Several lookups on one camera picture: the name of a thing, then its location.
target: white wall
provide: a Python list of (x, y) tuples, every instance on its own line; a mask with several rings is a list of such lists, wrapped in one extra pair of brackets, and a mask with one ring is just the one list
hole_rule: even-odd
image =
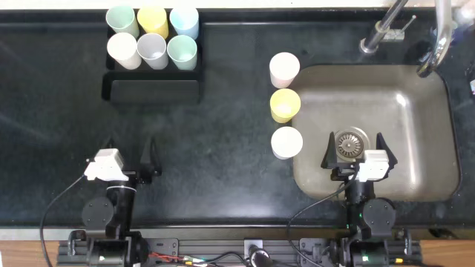
[[(0, 0), (0, 9), (107, 9), (118, 4), (172, 8), (182, 4), (201, 8), (245, 7), (389, 7), (395, 0)], [(452, 0), (461, 6), (469, 0)], [(434, 0), (410, 0), (406, 7), (433, 7)]]

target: faucet handle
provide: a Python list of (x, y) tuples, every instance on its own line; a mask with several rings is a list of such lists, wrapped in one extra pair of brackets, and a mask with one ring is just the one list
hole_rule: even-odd
[(401, 42), (404, 41), (404, 32), (413, 23), (414, 19), (417, 19), (416, 15), (413, 15), (410, 18), (410, 21), (404, 25), (402, 29), (389, 29), (389, 31), (384, 35), (382, 42)]

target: wooden floor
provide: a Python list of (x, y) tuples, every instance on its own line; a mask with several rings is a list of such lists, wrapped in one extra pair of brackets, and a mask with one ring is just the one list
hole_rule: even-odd
[[(475, 240), (425, 240), (421, 244), (429, 266), (475, 267)], [(47, 242), (46, 247), (54, 261), (58, 242)], [(0, 253), (3, 267), (47, 266), (38, 241), (0, 241)]]

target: sink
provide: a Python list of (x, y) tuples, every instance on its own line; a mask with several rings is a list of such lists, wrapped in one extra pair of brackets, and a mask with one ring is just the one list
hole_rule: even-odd
[(375, 182), (377, 197), (439, 201), (452, 196), (460, 175), (447, 90), (436, 73), (419, 78), (416, 68), (325, 65), (295, 77), (289, 87), (299, 94), (301, 109), (292, 126), (301, 132), (304, 147), (294, 157), (294, 178), (303, 192), (320, 199), (340, 185), (330, 180), (331, 170), (320, 167), (330, 132), (343, 133), (336, 138), (348, 139), (348, 149), (356, 149), (341, 151), (340, 160), (376, 149), (381, 132), (399, 163), (387, 179)]

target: plastic cup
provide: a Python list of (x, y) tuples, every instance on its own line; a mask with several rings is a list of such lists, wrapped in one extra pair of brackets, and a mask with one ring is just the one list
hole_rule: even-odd
[(168, 65), (165, 39), (156, 33), (147, 33), (137, 42), (137, 52), (154, 70), (162, 70)]
[(128, 70), (134, 70), (142, 63), (137, 52), (137, 40), (130, 33), (114, 34), (107, 43), (107, 52)]
[(198, 10), (193, 7), (178, 7), (170, 12), (170, 22), (179, 35), (198, 38), (200, 29)]
[(137, 14), (137, 19), (146, 33), (157, 33), (164, 39), (168, 37), (168, 21), (163, 8), (142, 7)]
[(196, 68), (198, 48), (192, 37), (173, 37), (168, 42), (167, 52), (179, 69), (193, 70)]
[(297, 129), (286, 126), (274, 132), (270, 144), (278, 159), (289, 159), (302, 150), (304, 139)]
[(272, 118), (279, 123), (286, 123), (300, 110), (300, 97), (294, 90), (279, 89), (270, 98)]
[(287, 88), (300, 71), (300, 62), (291, 53), (273, 56), (269, 63), (270, 81), (277, 88)]
[(135, 39), (139, 37), (139, 26), (132, 7), (112, 7), (105, 14), (105, 20), (116, 33), (130, 33)]

